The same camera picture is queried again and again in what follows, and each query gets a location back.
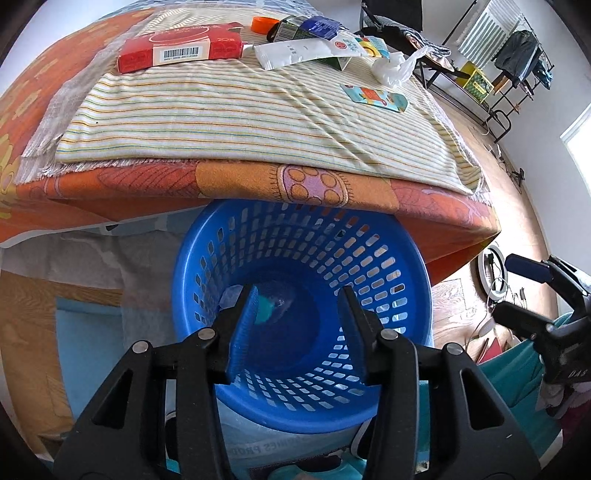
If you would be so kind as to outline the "clear plastic bottle teal cap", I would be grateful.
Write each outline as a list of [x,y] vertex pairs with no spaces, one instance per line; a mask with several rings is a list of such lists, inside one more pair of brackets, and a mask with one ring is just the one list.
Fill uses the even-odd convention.
[[[259,292],[259,309],[257,309],[256,322],[254,322],[256,325],[273,324],[280,321],[296,297],[294,287],[286,282],[257,283],[256,289]],[[231,285],[226,288],[218,302],[218,309],[235,306],[241,293],[242,285]]]

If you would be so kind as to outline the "teal fruit print carton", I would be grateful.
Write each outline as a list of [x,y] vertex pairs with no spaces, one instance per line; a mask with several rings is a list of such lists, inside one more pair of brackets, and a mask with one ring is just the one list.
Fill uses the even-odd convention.
[[404,113],[408,108],[409,102],[403,94],[353,85],[342,85],[341,88],[346,96],[355,103],[383,108],[397,113]]

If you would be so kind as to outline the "white plastic bag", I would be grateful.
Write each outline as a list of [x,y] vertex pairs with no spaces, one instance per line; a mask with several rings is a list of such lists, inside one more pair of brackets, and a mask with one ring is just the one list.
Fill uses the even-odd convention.
[[402,86],[413,75],[417,61],[432,51],[431,46],[424,46],[408,57],[401,52],[391,53],[389,58],[378,58],[370,67],[370,72],[383,86]]

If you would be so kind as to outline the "white milk carton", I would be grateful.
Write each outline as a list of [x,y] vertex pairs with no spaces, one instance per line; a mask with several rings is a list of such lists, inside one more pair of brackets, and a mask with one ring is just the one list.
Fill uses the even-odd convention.
[[253,51],[266,71],[312,60],[369,56],[356,36],[349,32],[339,33],[329,40],[315,37],[267,43],[253,47]]

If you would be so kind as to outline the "colourful drink carton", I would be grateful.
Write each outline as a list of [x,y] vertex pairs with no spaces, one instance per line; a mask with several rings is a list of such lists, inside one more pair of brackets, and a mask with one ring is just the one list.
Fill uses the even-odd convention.
[[373,58],[390,58],[390,50],[386,42],[375,36],[356,36],[356,41]]

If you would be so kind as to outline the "red cardboard box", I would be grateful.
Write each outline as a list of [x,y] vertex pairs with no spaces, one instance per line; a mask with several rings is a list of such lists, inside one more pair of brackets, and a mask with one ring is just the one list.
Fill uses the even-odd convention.
[[243,42],[238,22],[179,27],[146,33],[124,42],[117,59],[121,74],[155,66],[202,60],[239,59]]

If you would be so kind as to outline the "orange bottle cap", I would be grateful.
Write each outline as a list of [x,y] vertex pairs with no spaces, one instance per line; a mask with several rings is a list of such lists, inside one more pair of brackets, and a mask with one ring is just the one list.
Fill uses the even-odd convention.
[[280,20],[273,17],[254,16],[250,23],[250,30],[256,34],[266,35],[279,23]]

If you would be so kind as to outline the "green milk carton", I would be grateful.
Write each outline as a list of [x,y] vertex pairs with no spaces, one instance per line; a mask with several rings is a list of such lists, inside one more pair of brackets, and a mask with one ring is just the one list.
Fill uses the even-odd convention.
[[270,31],[266,34],[266,41],[273,43],[276,41],[288,41],[294,39],[307,39],[312,38],[314,35],[301,29],[301,25],[307,17],[304,16],[288,16],[279,23],[273,25]]

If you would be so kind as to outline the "blue snack packet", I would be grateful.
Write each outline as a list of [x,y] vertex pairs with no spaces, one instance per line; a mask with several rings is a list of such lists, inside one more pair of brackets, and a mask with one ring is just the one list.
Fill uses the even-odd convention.
[[312,16],[305,19],[298,29],[313,37],[332,40],[342,30],[342,23],[324,16]]

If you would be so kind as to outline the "blue plastic mesh basket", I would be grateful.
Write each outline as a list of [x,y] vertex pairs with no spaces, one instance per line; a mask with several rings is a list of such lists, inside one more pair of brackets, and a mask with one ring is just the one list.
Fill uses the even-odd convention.
[[224,405],[260,425],[321,434],[359,425],[380,390],[353,371],[338,314],[351,286],[363,309],[411,341],[431,341],[431,284],[418,247],[394,216],[255,200],[216,200],[197,215],[177,255],[172,319],[178,339],[211,326],[231,285],[280,281],[295,298],[283,318],[254,324]]

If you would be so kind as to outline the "orange floral bed sheet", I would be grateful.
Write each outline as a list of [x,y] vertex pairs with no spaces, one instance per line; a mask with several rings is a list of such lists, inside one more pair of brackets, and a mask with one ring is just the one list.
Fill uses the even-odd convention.
[[14,109],[8,96],[12,85],[1,99],[1,242],[6,246],[46,232],[179,211],[214,199],[254,199],[393,214],[413,237],[431,279],[437,282],[475,257],[501,230],[486,182],[483,191],[463,195],[397,179],[370,177],[342,184],[335,175],[314,172],[298,179],[280,177],[279,186],[270,194],[256,187],[235,186],[228,192],[209,188],[194,197],[19,198],[9,192],[3,177],[14,150],[9,127]]

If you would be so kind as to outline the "yellow green crate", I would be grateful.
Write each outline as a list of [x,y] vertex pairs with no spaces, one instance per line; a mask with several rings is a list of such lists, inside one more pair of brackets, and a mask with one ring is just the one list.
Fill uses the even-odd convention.
[[492,82],[470,61],[466,62],[460,71],[466,74],[467,78],[458,77],[456,83],[475,101],[482,104],[493,91]]

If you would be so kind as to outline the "dark hanging jacket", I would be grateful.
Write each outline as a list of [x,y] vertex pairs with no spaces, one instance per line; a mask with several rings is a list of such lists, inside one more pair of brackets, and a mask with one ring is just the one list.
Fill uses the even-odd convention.
[[531,73],[541,55],[540,43],[529,30],[512,33],[494,57],[494,65],[516,87]]

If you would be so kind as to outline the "striped yellow towel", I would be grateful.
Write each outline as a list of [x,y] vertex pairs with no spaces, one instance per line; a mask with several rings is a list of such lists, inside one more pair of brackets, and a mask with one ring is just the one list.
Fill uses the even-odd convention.
[[54,43],[10,91],[8,190],[19,198],[194,197],[314,172],[339,183],[385,178],[463,195],[483,191],[474,153],[416,80],[401,113],[356,103],[372,60],[344,71],[307,62],[264,70],[256,56],[115,70],[123,40],[168,27],[248,22],[250,7],[134,8]]

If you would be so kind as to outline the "black folding chair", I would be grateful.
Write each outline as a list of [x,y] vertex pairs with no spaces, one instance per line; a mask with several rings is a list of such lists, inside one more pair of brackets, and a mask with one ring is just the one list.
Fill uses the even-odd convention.
[[458,70],[451,50],[428,40],[423,34],[423,2],[369,0],[361,4],[360,30],[363,35],[382,38],[389,47],[411,56],[423,47],[429,51],[418,59],[420,79],[428,88],[439,74],[468,80],[470,74]]

